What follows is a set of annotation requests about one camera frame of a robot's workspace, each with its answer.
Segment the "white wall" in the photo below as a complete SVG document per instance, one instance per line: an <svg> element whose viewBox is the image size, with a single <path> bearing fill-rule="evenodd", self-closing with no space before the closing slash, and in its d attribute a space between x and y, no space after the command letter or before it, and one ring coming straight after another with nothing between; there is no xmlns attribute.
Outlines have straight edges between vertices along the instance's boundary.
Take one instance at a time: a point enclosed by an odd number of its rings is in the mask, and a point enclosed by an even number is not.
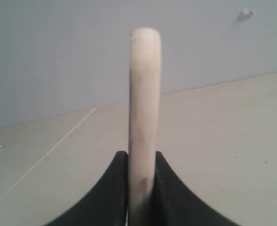
<svg viewBox="0 0 277 226"><path fill-rule="evenodd" d="M140 26L162 35L163 93L277 72L277 0L0 0L0 127L126 101Z"/></svg>

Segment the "black curved base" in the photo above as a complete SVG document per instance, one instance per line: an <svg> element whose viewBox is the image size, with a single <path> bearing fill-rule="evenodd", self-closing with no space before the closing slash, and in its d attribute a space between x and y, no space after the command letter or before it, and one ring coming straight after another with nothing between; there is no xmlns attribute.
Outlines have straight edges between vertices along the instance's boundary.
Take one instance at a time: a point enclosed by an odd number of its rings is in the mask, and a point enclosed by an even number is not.
<svg viewBox="0 0 277 226"><path fill-rule="evenodd" d="M96 185L47 226L124 226L128 203L128 155L119 151Z"/></svg>
<svg viewBox="0 0 277 226"><path fill-rule="evenodd" d="M193 194L156 152L152 202L154 226L237 226Z"/></svg>

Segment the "light gray wall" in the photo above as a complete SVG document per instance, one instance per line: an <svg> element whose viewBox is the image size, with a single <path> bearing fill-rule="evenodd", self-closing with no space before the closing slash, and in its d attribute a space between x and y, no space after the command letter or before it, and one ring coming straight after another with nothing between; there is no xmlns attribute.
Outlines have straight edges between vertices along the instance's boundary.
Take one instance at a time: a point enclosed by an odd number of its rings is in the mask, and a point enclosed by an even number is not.
<svg viewBox="0 0 277 226"><path fill-rule="evenodd" d="M141 26L162 36L163 93L277 72L277 0L0 0L0 127L127 101Z"/></svg>

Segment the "beige floor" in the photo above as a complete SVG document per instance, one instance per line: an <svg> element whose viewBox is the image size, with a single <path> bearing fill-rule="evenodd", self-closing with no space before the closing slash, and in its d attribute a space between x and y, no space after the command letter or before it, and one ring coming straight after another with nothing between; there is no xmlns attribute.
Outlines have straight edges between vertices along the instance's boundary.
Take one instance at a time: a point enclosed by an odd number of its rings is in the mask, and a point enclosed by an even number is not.
<svg viewBox="0 0 277 226"><path fill-rule="evenodd" d="M0 226L47 223L127 150L127 107L90 112L0 129ZM222 214L277 226L277 74L163 96L157 147Z"/></svg>

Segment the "white cylindrical rod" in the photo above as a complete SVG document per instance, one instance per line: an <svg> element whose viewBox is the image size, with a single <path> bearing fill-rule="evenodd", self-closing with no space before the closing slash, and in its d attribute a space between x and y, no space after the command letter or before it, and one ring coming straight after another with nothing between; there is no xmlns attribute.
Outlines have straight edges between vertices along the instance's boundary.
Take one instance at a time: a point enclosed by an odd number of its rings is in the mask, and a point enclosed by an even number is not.
<svg viewBox="0 0 277 226"><path fill-rule="evenodd" d="M158 31L138 28L131 32L128 171L130 226L147 226L150 222L161 57Z"/></svg>

